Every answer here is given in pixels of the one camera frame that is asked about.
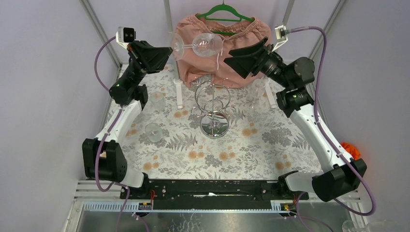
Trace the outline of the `chrome wine glass rack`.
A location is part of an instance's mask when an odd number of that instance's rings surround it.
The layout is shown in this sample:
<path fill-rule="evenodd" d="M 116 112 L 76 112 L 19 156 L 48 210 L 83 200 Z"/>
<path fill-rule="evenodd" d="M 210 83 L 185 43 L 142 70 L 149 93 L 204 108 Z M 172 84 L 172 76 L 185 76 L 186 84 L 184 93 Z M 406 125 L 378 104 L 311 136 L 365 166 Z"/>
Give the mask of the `chrome wine glass rack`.
<path fill-rule="evenodd" d="M 224 136 L 230 127 L 227 109 L 232 95 L 229 88 L 212 83 L 210 75 L 195 80 L 192 86 L 195 92 L 191 112 L 197 115 L 201 132 L 212 139 Z"/>

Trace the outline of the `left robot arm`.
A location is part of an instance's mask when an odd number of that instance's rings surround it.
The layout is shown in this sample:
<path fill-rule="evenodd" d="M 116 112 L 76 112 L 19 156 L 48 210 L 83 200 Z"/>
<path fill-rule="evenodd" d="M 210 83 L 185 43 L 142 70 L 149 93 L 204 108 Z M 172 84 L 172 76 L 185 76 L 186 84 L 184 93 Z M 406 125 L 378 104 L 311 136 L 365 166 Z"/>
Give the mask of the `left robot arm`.
<path fill-rule="evenodd" d="M 154 47 L 146 41 L 117 42 L 129 54 L 129 65 L 123 75 L 108 89 L 117 104 L 114 115 L 94 137 L 82 143 L 86 177 L 96 181 L 98 190 L 108 191 L 112 185 L 132 188 L 139 199 L 149 195 L 147 175 L 130 171 L 121 149 L 126 133 L 134 119 L 148 102 L 147 86 L 141 84 L 148 74 L 161 72 L 173 50 L 170 47 Z"/>

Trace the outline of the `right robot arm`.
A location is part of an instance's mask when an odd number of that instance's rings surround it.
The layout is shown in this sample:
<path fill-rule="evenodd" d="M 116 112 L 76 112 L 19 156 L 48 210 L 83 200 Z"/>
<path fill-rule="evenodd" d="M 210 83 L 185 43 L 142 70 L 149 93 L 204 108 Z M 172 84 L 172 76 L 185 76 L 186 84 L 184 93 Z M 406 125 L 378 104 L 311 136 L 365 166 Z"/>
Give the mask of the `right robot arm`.
<path fill-rule="evenodd" d="M 367 165 L 362 159 L 355 160 L 338 143 L 314 110 L 315 101 L 306 89 L 315 80 L 314 61 L 300 57 L 285 64 L 274 46 L 266 42 L 263 38 L 254 45 L 231 50 L 224 62 L 242 78 L 262 73 L 284 88 L 276 93 L 278 107 L 302 132 L 322 169 L 316 174 L 292 171 L 281 175 L 278 195 L 289 199 L 296 192 L 312 192 L 328 202 L 357 190 Z"/>

